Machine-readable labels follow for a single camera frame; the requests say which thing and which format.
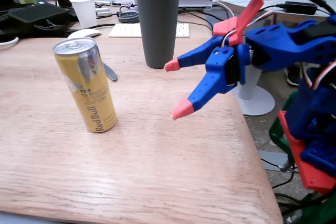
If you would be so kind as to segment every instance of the white keyboard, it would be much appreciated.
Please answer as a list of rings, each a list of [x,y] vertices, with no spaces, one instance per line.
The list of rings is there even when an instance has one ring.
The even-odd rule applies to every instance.
[[[109,37],[119,38],[141,38],[140,23],[135,24],[115,24],[110,31]],[[189,24],[177,23],[176,27],[177,38],[190,37]]]

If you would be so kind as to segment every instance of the gray cup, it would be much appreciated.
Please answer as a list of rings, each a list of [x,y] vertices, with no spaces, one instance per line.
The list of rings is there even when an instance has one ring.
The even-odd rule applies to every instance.
[[[147,66],[163,68],[173,59],[179,0],[138,0]]]

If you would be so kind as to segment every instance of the yellow can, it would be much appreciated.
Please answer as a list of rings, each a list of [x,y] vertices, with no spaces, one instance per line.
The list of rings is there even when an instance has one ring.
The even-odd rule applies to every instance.
[[[53,51],[88,130],[111,129],[117,116],[96,40],[64,40]]]

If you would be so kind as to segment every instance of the power adapter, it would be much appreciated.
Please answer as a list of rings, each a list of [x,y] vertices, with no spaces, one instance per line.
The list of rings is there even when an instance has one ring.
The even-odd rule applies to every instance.
[[[285,5],[284,9],[286,13],[314,15],[317,10],[317,5],[311,3],[286,1]]]

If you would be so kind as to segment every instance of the wooden table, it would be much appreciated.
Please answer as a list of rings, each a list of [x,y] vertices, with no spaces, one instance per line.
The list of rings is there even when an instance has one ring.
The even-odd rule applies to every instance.
[[[176,39],[176,57],[211,37],[190,27],[190,38]],[[204,66],[151,69],[141,38],[100,30],[102,59],[119,78],[109,81],[118,122],[105,133],[85,128],[52,53],[61,38],[0,52],[0,211],[94,223],[282,223],[233,94],[172,121],[169,111]]]

